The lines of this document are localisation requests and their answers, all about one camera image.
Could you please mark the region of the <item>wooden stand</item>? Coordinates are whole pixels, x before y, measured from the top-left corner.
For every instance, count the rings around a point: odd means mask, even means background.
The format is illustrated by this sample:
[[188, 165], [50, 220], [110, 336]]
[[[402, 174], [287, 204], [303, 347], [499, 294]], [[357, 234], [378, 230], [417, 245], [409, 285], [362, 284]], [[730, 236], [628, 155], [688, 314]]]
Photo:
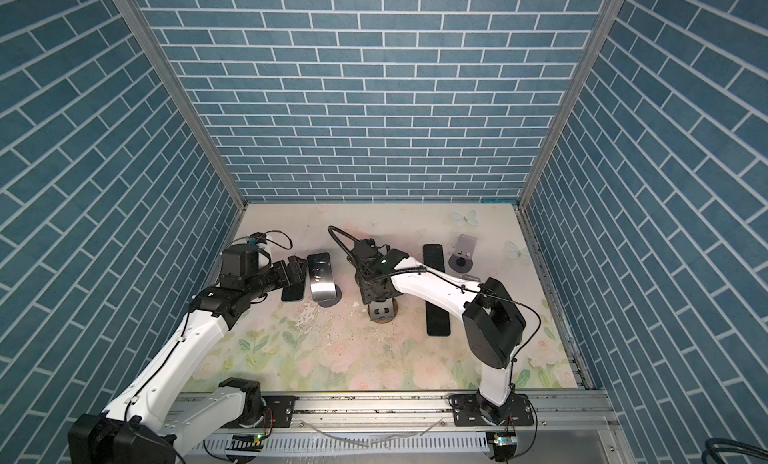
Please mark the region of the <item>wooden stand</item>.
[[395, 298], [384, 301], [373, 301], [368, 304], [369, 318], [378, 324], [391, 322], [398, 313], [398, 304]]

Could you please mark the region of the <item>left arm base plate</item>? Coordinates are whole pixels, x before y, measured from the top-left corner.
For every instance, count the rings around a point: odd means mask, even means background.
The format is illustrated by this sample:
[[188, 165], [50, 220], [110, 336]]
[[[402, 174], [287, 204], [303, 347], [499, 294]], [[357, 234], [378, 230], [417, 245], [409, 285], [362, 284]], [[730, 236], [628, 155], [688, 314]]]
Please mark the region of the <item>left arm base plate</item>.
[[287, 429], [291, 427], [298, 397], [288, 394], [262, 396], [262, 418], [253, 426], [239, 424], [237, 420], [227, 422], [222, 429]]

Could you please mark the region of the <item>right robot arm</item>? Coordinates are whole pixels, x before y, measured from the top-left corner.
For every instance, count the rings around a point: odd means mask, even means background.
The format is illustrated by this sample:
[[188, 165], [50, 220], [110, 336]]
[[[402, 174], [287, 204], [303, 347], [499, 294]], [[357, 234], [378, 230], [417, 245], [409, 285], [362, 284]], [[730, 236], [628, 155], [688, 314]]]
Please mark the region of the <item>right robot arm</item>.
[[491, 425], [506, 422], [514, 401], [514, 362], [527, 322], [503, 283], [495, 278], [477, 282], [451, 276], [397, 249], [355, 267], [367, 304], [412, 295], [461, 320], [469, 349], [481, 364], [478, 412]]

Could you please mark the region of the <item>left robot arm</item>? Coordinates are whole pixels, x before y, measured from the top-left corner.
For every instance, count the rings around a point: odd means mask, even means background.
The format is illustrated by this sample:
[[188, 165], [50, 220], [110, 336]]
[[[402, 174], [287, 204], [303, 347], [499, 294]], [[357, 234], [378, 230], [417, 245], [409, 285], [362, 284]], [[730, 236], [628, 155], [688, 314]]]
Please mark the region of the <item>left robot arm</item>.
[[211, 349], [257, 298], [306, 280], [306, 259], [274, 261], [268, 244], [234, 244], [222, 253], [216, 284], [192, 298], [185, 317], [147, 367], [100, 412], [80, 416], [67, 439], [74, 463], [181, 463], [227, 423], [270, 427], [255, 380], [226, 378], [203, 402], [170, 419], [172, 404]]

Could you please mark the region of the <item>teal phone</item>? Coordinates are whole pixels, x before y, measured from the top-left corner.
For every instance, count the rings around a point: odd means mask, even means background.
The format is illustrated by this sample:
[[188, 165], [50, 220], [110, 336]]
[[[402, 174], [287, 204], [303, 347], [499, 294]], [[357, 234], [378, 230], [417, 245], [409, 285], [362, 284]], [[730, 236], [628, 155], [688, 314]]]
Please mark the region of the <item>teal phone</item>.
[[300, 302], [304, 299], [306, 281], [302, 280], [282, 289], [282, 302]]

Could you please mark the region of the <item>black phone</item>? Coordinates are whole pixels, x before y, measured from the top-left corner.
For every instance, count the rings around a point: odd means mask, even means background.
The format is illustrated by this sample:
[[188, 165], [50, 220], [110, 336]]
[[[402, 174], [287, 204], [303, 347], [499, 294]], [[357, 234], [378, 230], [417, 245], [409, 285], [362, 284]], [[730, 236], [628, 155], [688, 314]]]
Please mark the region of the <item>black phone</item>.
[[431, 303], [425, 303], [426, 332], [431, 337], [446, 337], [451, 334], [450, 314]]
[[440, 272], [445, 271], [444, 249], [441, 244], [424, 244], [422, 246], [423, 264]]

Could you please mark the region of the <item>purple phone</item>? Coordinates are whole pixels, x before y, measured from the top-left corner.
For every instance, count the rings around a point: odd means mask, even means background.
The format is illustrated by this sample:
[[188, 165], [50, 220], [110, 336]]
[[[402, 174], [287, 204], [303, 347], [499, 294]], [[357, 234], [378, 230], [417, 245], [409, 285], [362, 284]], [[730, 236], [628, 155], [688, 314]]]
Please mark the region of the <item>purple phone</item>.
[[334, 305], [337, 302], [338, 292], [330, 254], [328, 252], [309, 254], [307, 260], [312, 299], [326, 307]]

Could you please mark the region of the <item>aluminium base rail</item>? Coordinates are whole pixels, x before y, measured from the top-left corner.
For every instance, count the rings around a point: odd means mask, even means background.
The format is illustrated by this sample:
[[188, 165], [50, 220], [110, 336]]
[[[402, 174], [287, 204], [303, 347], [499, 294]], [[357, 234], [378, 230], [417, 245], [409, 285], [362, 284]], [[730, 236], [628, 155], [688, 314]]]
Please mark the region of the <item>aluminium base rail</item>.
[[619, 419], [603, 391], [524, 389], [513, 397], [512, 422], [481, 415], [476, 395], [459, 391], [262, 393], [279, 431], [439, 430], [613, 431]]

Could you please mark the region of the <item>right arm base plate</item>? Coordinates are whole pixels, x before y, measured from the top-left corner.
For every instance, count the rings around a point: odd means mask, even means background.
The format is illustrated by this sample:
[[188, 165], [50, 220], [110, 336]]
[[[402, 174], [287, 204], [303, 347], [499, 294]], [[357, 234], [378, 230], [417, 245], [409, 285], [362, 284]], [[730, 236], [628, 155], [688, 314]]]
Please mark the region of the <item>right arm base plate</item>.
[[479, 392], [451, 394], [447, 398], [457, 427], [531, 426], [535, 423], [532, 405], [525, 394], [512, 393], [501, 406]]

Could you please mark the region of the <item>grey stand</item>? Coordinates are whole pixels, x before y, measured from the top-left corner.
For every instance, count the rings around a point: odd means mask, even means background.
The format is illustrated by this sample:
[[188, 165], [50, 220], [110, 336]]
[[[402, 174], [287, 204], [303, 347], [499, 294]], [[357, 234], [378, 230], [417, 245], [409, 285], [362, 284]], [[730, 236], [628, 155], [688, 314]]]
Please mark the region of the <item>grey stand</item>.
[[454, 252], [449, 258], [449, 267], [458, 273], [468, 273], [474, 264], [473, 256], [477, 238], [460, 234], [456, 240]]

